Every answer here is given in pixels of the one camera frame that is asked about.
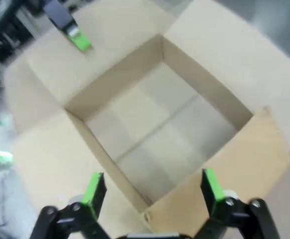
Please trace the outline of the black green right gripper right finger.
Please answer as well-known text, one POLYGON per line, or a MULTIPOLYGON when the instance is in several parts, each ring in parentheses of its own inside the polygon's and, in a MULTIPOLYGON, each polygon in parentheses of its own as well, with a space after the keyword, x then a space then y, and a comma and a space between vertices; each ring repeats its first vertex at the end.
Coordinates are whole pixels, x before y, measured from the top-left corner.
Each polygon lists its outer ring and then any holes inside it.
POLYGON ((279 239, 280 234, 267 203, 252 198, 248 203, 226 196, 215 172, 202 170, 200 188, 209 217, 195 234, 196 239, 221 239, 228 228, 237 229, 244 239, 279 239))

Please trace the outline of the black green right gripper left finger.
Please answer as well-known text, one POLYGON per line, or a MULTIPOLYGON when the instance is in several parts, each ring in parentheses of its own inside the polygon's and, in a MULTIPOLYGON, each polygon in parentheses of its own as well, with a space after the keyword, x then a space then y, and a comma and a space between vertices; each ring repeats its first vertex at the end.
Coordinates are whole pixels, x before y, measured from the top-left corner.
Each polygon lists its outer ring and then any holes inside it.
POLYGON ((41 209, 35 223, 36 239, 67 239, 80 233, 85 239, 108 239, 98 223, 107 187, 104 173, 93 174, 83 199, 62 210, 55 206, 41 209))

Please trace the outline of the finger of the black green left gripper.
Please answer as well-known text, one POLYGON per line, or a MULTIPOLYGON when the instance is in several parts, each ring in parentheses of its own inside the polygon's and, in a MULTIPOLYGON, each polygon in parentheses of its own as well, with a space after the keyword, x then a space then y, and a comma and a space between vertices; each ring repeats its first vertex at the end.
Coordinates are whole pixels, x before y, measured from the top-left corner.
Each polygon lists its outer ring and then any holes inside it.
POLYGON ((45 0, 42 8, 52 24, 81 52, 92 47, 91 40, 79 29, 70 11, 59 0, 45 0))

